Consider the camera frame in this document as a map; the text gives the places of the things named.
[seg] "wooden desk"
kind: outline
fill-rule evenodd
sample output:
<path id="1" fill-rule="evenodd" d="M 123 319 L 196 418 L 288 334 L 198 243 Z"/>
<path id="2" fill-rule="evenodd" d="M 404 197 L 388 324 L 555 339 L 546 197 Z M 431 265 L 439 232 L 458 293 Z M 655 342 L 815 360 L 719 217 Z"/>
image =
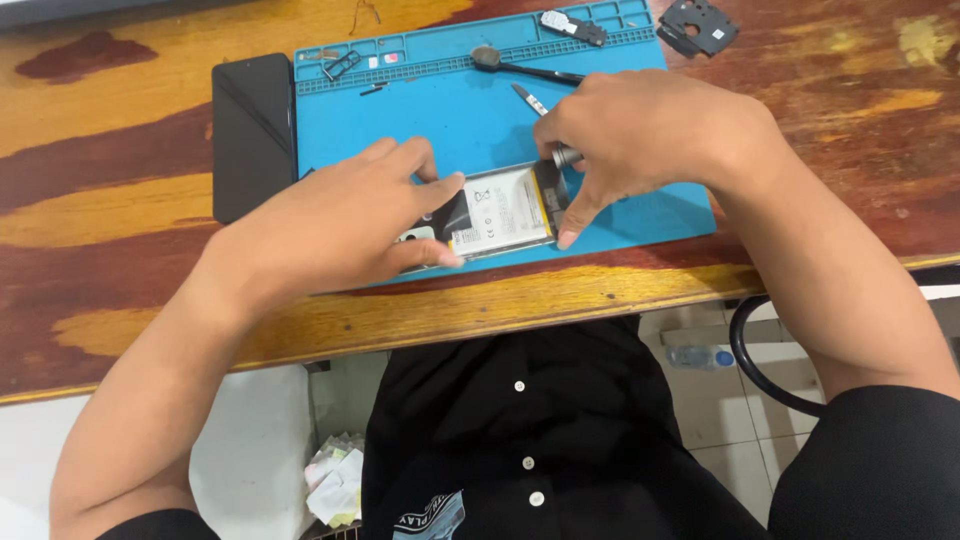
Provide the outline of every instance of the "wooden desk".
<path id="1" fill-rule="evenodd" d="M 671 69 L 765 102 L 904 264 L 960 261 L 960 3 L 717 4 L 740 36 L 712 60 L 663 46 Z M 375 0 L 377 24 L 353 0 L 181 2 L 0 35 L 0 403 L 91 391 L 218 229 L 214 64 L 347 39 L 355 13 L 364 37 L 556 5 Z M 717 219 L 701 238 L 305 298 L 237 368 L 761 291 Z"/>

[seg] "plastic water bottle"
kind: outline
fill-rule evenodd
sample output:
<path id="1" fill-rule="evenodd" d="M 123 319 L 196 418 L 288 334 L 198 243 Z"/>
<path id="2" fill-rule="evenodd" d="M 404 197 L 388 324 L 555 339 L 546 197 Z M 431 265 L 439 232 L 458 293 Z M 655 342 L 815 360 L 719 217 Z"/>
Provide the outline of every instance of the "plastic water bottle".
<path id="1" fill-rule="evenodd" d="M 733 355 L 717 345 L 683 345 L 667 347 L 666 359 L 677 369 L 713 371 L 733 365 Z"/>

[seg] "wire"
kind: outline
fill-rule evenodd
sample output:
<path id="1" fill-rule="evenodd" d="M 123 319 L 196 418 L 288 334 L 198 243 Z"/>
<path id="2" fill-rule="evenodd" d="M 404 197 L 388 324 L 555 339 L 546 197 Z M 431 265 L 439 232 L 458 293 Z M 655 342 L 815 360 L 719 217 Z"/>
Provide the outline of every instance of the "wire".
<path id="1" fill-rule="evenodd" d="M 747 378 L 752 380 L 756 387 L 763 390 L 765 394 L 792 409 L 820 418 L 827 408 L 826 405 L 805 400 L 780 388 L 767 379 L 760 370 L 756 369 L 756 364 L 747 354 L 747 347 L 743 342 L 743 330 L 747 323 L 747 317 L 767 302 L 770 302 L 769 296 L 754 296 L 744 300 L 740 307 L 736 309 L 733 319 L 730 321 L 730 346 L 733 350 L 733 357 L 743 373 L 747 375 Z"/>

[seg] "black smartphone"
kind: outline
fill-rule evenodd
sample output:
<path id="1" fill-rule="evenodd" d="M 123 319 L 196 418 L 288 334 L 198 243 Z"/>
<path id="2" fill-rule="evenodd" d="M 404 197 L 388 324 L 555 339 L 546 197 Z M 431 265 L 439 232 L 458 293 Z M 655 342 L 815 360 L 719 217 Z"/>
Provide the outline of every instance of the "black smartphone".
<path id="1" fill-rule="evenodd" d="M 243 217 L 297 179 L 293 66 L 282 53 L 221 63 L 213 82 L 213 218 Z"/>

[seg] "blue silicone repair mat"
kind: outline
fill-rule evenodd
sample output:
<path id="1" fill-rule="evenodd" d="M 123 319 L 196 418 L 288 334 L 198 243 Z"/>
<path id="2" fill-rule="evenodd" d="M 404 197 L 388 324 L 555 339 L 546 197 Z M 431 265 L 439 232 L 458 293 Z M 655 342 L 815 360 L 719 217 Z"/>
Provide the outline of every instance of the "blue silicone repair mat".
<path id="1" fill-rule="evenodd" d="M 666 68 L 653 18 L 643 0 L 601 2 L 560 9 L 608 32 L 594 47 L 539 25 L 541 12 L 512 15 L 394 36 L 300 49 L 294 55 L 300 174 L 353 156 L 382 136 L 399 141 L 423 135 L 433 144 L 440 175 L 472 174 L 536 160 L 532 127 L 537 114 L 516 95 L 519 83 L 552 108 L 573 88 L 509 72 L 473 68 L 470 51 L 496 47 L 501 61 L 572 73 Z M 331 83 L 321 49 L 361 61 Z M 372 83 L 389 82 L 366 96 Z M 583 175 L 564 170 L 572 196 Z M 673 184 L 615 203 L 597 216 L 574 245 L 539 246 L 468 262 L 461 269 L 431 269 L 392 282 L 421 280 L 548 258 L 676 240 L 716 230 L 707 193 L 697 184 Z"/>

